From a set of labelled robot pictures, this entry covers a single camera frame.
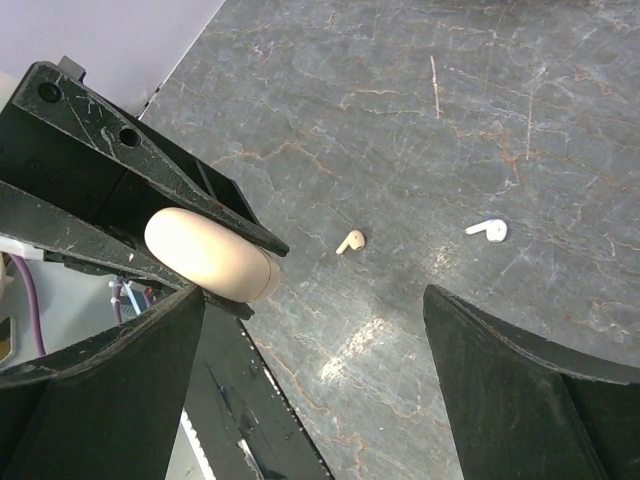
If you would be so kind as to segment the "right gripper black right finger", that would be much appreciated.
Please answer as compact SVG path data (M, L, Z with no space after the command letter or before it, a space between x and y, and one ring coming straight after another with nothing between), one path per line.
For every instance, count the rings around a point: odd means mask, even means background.
M636 479L639 370L492 316L448 290L423 295L466 479Z

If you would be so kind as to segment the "beige earbud charging case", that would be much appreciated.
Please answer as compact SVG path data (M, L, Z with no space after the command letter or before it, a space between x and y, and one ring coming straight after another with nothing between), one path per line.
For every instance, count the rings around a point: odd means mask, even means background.
M277 262L263 249L186 209L157 211L146 224L144 240L168 268L234 302L264 299L281 280Z

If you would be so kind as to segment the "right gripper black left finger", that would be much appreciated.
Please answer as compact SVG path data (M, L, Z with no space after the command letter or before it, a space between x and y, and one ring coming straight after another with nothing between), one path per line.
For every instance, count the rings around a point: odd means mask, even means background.
M1 373L4 479L162 479L203 322L197 287Z

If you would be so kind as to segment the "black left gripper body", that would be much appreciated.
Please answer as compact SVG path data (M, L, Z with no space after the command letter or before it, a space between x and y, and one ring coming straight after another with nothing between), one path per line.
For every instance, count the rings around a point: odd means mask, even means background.
M176 280L144 240L148 221L176 207L244 242L250 208L234 181L134 119L64 113L46 121L1 114L1 234L48 261L97 274Z

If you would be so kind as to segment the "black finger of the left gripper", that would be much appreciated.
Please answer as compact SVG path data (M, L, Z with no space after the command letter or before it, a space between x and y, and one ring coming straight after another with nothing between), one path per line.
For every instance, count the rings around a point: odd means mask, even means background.
M12 95L12 184L62 207L104 196L121 179L179 192L191 180L209 194L232 180L57 65L32 64ZM256 216L254 244L280 257L289 252Z
M177 291L189 281L162 265L142 239L147 221L164 207L198 213L255 243L254 212L230 179L213 194L191 180L179 192L147 179L121 179L104 196L82 195L62 207L2 181L1 234L65 265Z

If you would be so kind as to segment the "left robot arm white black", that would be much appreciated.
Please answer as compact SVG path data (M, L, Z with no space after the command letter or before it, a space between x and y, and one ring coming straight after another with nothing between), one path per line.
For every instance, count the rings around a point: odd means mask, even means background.
M287 245L234 181L84 85L69 60L1 80L1 364L122 320L130 282L200 285L242 319Z

